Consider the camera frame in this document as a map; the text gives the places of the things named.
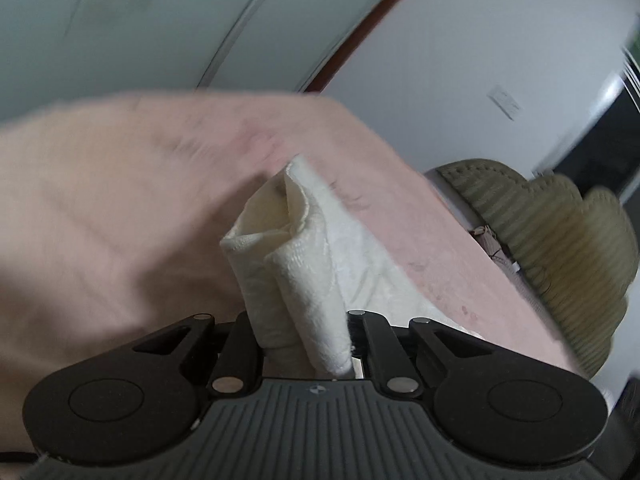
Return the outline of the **white pants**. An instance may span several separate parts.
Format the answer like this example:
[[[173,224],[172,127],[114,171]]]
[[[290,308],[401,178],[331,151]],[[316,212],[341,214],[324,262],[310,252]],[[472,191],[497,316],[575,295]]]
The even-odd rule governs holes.
[[[412,318],[457,325],[300,156],[246,202],[220,247],[267,368],[279,377],[351,378],[351,310],[400,327]]]

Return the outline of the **pink bed blanket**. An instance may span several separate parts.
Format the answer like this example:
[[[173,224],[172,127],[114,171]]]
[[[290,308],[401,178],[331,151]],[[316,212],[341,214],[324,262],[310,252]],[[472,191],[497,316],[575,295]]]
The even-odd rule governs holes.
[[[428,300],[500,346],[576,370],[422,174],[314,94],[128,93],[1,127],[1,447],[27,452],[41,378],[198,312],[242,309],[220,248],[303,156]]]

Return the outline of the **olive padded headboard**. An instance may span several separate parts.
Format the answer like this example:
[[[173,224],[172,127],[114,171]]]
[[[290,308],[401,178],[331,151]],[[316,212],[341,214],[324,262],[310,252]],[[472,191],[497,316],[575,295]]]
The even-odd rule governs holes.
[[[582,194],[562,174],[527,180],[489,159],[437,171],[508,248],[580,368],[597,374],[639,266],[637,237],[616,195],[607,188]]]

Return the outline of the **glass wardrobe sliding door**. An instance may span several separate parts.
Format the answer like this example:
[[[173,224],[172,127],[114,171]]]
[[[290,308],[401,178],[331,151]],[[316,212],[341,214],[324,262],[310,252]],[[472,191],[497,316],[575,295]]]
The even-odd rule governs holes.
[[[1,0],[1,116],[148,89],[306,88],[381,0]]]

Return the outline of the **white wall socket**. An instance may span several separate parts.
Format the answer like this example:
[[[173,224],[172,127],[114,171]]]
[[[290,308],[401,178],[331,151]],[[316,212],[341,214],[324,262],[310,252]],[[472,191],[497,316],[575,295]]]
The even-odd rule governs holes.
[[[507,118],[514,120],[521,113],[522,107],[518,101],[504,90],[501,86],[495,86],[488,92],[488,98],[498,107],[499,110],[506,115]]]

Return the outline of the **dark window with frame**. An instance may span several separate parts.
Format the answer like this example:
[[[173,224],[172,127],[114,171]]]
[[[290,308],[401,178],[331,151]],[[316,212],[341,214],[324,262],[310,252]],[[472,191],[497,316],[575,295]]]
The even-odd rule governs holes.
[[[626,203],[639,188],[639,76],[627,66],[611,77],[585,128],[534,170],[560,174],[585,195],[606,188]]]

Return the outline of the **brown wooden door frame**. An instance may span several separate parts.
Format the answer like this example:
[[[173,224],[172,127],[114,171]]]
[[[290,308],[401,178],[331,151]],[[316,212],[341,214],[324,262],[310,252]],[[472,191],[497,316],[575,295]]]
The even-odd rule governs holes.
[[[306,82],[302,92],[319,93],[335,77],[348,59],[357,51],[360,44],[374,31],[375,27],[393,9],[400,0],[380,0],[371,11],[346,36],[333,53],[321,64],[310,81]]]

